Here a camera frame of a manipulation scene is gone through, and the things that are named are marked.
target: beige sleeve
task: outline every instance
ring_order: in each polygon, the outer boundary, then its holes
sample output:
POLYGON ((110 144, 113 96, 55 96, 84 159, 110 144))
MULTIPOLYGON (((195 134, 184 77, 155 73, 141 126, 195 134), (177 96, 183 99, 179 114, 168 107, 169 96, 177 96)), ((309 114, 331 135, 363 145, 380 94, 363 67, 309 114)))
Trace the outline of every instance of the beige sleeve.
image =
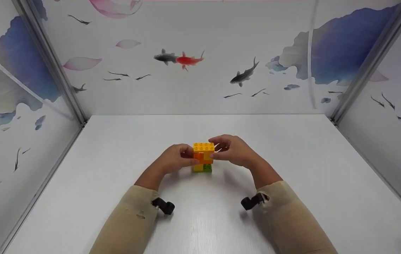
POLYGON ((152 233, 158 192, 133 185, 103 225, 89 254, 142 254, 152 233))
POLYGON ((261 208, 281 254, 337 254, 320 224, 285 181, 257 191, 269 196, 261 208))

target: goldfish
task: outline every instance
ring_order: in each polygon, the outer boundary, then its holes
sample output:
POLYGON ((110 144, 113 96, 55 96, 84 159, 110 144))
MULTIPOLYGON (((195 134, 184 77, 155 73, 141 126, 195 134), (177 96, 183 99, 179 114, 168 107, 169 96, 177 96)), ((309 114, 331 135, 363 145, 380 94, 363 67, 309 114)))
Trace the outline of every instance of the goldfish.
POLYGON ((176 61, 177 63, 181 64, 181 68, 185 69, 186 71, 188 71, 188 69, 186 69, 187 65, 196 65, 196 63, 202 61, 203 58, 203 53, 205 53, 205 50, 202 52, 202 54, 200 55, 200 58, 195 58, 194 56, 192 57, 187 57, 186 54, 184 53, 184 51, 182 52, 182 56, 179 56, 176 61))

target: koi fish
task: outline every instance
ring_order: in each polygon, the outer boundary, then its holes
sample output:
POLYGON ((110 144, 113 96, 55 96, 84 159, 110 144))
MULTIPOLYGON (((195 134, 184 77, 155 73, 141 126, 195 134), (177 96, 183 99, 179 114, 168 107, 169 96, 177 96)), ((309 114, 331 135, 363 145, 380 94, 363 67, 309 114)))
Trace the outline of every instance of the koi fish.
POLYGON ((153 59, 164 62, 167 66, 169 65, 168 62, 176 63, 178 56, 175 53, 166 53, 165 49, 161 50, 161 54, 155 55, 153 59))
POLYGON ((184 51, 182 52, 182 56, 178 57, 176 59, 177 63, 181 64, 181 68, 185 69, 186 71, 188 71, 188 69, 186 69, 187 65, 196 65, 196 63, 202 61, 203 59, 205 59, 203 57, 203 53, 205 53, 205 50, 202 52, 202 54, 200 55, 200 58, 195 58, 193 57, 187 57, 186 54, 184 53, 184 51))
POLYGON ((250 79, 250 76, 254 73, 254 69, 255 69, 255 67, 257 67, 259 62, 260 61, 255 63, 255 58, 254 58, 254 66, 252 66, 252 68, 250 68, 250 69, 245 70, 243 72, 243 74, 240 74, 238 71, 236 74, 236 77, 234 77, 232 80, 230 80, 230 84, 238 83, 239 87, 243 87, 243 82, 250 79))

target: white tabletop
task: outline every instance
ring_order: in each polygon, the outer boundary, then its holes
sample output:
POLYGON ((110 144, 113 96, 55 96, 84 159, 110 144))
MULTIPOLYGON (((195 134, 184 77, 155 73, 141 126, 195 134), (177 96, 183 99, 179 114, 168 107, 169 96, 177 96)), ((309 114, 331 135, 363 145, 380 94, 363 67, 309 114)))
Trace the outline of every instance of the white tabletop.
MULTIPOLYGON (((86 254, 129 186, 173 143, 239 135, 286 180, 341 254, 401 254, 401 201, 323 115, 93 116, 7 254, 86 254)), ((175 204, 146 253, 274 253, 250 173, 215 161, 160 188, 175 204)))

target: human hand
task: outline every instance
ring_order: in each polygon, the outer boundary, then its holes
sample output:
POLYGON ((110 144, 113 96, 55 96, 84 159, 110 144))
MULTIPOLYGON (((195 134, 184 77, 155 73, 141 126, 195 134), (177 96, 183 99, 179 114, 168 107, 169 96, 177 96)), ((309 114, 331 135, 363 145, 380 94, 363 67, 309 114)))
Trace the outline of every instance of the human hand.
POLYGON ((240 137, 223 134, 212 137, 208 142, 216 146, 215 153, 211 154, 212 159, 219 161, 230 161, 231 163, 251 169, 262 158, 240 137))
POLYGON ((182 167, 199 164, 193 159, 194 149, 187 144, 178 144, 168 147, 150 166, 149 169, 158 170, 166 175, 180 170, 182 167))

